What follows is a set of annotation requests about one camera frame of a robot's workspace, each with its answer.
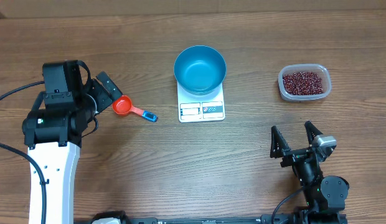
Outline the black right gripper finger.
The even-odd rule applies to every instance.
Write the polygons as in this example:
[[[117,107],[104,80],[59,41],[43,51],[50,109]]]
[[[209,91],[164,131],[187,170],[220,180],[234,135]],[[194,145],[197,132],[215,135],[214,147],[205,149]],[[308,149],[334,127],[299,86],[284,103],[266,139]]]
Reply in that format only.
[[[305,122],[304,127],[306,129],[306,135],[308,137],[308,143],[310,145],[319,145],[318,136],[322,135],[322,132],[320,130],[318,130],[318,128],[315,127],[315,125],[310,121]]]
[[[284,157],[291,148],[284,139],[283,135],[276,126],[271,127],[271,148],[270,148],[270,157],[271,158],[280,158]]]

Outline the red measuring scoop blue handle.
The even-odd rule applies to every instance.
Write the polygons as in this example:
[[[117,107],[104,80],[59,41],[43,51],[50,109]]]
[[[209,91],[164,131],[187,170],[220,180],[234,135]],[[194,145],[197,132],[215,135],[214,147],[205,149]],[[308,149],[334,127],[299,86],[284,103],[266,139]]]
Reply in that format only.
[[[118,115],[125,116],[130,113],[134,113],[151,122],[156,122],[158,120],[158,117],[154,113],[135,107],[132,104],[131,99],[126,95],[121,95],[115,102],[113,102],[112,108]]]

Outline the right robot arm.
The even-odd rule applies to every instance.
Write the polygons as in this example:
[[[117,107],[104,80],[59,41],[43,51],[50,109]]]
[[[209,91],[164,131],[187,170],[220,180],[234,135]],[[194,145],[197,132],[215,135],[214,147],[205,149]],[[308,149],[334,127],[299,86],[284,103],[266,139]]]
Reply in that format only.
[[[300,188],[284,198],[270,215],[270,223],[347,223],[345,200],[349,193],[346,179],[329,175],[324,176],[320,163],[324,162],[335,150],[337,140],[332,135],[325,135],[315,125],[307,121],[304,124],[309,146],[292,150],[276,126],[271,127],[270,157],[280,158],[281,167],[291,167],[299,180]],[[280,207],[302,193],[306,205],[296,207],[287,214],[277,214]]]

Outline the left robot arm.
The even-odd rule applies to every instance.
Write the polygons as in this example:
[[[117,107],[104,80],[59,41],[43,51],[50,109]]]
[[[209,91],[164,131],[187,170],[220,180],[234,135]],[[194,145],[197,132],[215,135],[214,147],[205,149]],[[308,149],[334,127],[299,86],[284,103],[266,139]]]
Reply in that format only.
[[[121,95],[105,72],[83,82],[81,60],[45,63],[45,91],[22,123],[31,164],[29,223],[73,223],[75,173],[88,124]]]

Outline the white digital kitchen scale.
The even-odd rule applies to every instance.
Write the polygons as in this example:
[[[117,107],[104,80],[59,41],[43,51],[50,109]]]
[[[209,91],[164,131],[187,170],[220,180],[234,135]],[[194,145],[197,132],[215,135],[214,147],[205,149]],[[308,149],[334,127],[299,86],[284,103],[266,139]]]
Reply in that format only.
[[[206,95],[194,95],[177,83],[178,118],[181,123],[223,121],[225,102],[223,85]]]

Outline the blue bowl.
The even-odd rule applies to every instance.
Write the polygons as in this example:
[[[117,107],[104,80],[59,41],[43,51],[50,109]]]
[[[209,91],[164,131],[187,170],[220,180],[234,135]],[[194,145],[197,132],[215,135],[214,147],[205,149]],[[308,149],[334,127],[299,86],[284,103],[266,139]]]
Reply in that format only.
[[[220,52],[206,45],[183,50],[174,62],[178,84],[193,95],[206,95],[218,88],[227,75],[227,64]]]

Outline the red adzuki beans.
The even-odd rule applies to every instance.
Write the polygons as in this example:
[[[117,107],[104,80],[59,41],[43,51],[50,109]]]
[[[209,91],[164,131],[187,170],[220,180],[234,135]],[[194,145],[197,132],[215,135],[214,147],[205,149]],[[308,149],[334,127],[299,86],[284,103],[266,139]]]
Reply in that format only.
[[[321,77],[314,72],[296,72],[283,76],[283,86],[290,95],[322,94]]]

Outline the clear plastic container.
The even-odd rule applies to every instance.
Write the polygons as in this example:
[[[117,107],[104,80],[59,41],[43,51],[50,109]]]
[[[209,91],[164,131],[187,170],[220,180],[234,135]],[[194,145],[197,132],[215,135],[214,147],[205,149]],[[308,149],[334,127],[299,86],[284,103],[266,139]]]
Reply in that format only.
[[[314,72],[317,73],[322,79],[323,92],[318,95],[290,95],[286,92],[283,86],[283,76],[287,74],[292,74],[296,72]],[[296,65],[288,65],[281,70],[278,75],[278,85],[280,89],[280,95],[282,99],[286,101],[311,101],[311,100],[319,100],[321,98],[326,97],[330,94],[332,90],[332,83],[329,76],[328,70],[319,64],[307,63],[307,64],[296,64]]]

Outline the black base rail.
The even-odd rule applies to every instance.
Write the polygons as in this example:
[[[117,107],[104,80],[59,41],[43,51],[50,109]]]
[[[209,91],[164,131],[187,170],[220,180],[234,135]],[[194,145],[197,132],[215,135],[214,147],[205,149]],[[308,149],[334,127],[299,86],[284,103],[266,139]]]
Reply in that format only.
[[[96,214],[90,220],[75,220],[74,224],[92,223],[120,223],[120,224],[348,224],[345,215],[335,214],[310,214],[302,219],[299,213],[296,214],[277,214],[274,217],[264,214],[260,217],[233,217],[233,218],[177,218],[177,219],[157,219],[157,218],[128,218],[124,211],[103,212]]]

